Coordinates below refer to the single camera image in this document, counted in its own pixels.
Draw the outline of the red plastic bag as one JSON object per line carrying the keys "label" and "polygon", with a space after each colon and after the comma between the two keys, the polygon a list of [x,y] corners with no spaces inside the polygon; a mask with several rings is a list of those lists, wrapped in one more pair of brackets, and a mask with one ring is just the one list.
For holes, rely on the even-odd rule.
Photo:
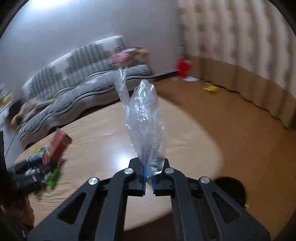
{"label": "red plastic bag", "polygon": [[180,77],[186,78],[192,68],[192,63],[187,58],[180,58],[177,60],[177,71]]}

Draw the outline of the beige patterned curtain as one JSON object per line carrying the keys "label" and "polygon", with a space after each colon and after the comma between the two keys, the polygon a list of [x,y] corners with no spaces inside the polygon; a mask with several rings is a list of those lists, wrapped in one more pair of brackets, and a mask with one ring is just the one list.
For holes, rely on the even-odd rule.
{"label": "beige patterned curtain", "polygon": [[190,73],[295,119],[295,19],[280,1],[178,1]]}

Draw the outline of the white paper on floor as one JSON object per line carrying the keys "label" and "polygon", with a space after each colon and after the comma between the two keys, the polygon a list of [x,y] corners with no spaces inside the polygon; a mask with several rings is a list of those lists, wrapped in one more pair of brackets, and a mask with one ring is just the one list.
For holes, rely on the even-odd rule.
{"label": "white paper on floor", "polygon": [[200,79],[199,78],[196,78],[196,77],[192,77],[192,76],[187,76],[184,78],[184,81],[187,81],[187,82],[196,82],[196,81],[199,81]]}

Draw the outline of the pink clothes on sofa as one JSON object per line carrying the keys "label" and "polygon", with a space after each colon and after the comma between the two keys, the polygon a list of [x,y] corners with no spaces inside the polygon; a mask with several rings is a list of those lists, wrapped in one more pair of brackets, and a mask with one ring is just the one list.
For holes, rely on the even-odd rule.
{"label": "pink clothes on sofa", "polygon": [[113,64],[146,63],[148,51],[143,47],[134,47],[121,50],[111,56]]}

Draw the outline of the clear plastic bag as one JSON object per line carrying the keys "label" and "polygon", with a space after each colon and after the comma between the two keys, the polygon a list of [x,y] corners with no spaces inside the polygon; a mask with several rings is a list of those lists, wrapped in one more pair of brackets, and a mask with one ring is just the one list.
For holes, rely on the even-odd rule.
{"label": "clear plastic bag", "polygon": [[127,69],[119,69],[115,89],[125,109],[125,124],[131,145],[144,166],[147,178],[160,174],[166,157],[166,136],[160,115],[159,99],[153,84],[141,80],[129,95]]}

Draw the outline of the black white striped sofa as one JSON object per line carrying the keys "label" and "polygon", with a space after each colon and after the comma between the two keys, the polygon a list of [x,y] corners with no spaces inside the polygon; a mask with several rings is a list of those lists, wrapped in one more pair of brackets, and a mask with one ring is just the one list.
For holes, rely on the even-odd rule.
{"label": "black white striped sofa", "polygon": [[111,57],[125,49],[122,35],[105,38],[75,49],[30,78],[22,87],[25,100],[51,104],[20,124],[17,137],[22,146],[38,142],[87,109],[118,101],[114,80],[119,67]]}

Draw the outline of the black round trash bin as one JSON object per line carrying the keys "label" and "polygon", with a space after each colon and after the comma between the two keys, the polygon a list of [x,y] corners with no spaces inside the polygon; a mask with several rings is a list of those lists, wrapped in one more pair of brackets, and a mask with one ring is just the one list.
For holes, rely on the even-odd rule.
{"label": "black round trash bin", "polygon": [[214,180],[214,183],[234,199],[242,208],[246,204],[246,189],[244,185],[233,177],[219,177]]}

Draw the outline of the red brown box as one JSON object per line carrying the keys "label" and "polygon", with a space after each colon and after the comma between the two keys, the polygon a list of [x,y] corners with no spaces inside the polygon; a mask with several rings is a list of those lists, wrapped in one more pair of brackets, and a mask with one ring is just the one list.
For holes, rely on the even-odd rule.
{"label": "red brown box", "polygon": [[72,139],[59,128],[55,131],[55,135],[42,156],[43,165],[48,165],[50,161],[58,161],[68,146],[72,143]]}

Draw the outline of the yellow toy on floor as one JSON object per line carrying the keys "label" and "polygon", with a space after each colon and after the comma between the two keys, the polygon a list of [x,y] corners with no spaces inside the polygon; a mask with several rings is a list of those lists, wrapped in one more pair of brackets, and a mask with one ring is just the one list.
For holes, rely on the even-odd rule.
{"label": "yellow toy on floor", "polygon": [[203,89],[206,91],[206,92],[210,92],[210,93],[217,93],[218,90],[219,90],[219,87],[215,86],[215,85],[205,85],[203,87]]}

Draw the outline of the green snack wrapper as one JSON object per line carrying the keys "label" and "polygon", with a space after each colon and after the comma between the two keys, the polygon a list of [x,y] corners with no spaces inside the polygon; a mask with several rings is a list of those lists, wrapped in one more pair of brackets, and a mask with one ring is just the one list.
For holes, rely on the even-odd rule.
{"label": "green snack wrapper", "polygon": [[47,186],[54,189],[57,185],[58,179],[60,177],[60,169],[56,168],[47,179]]}

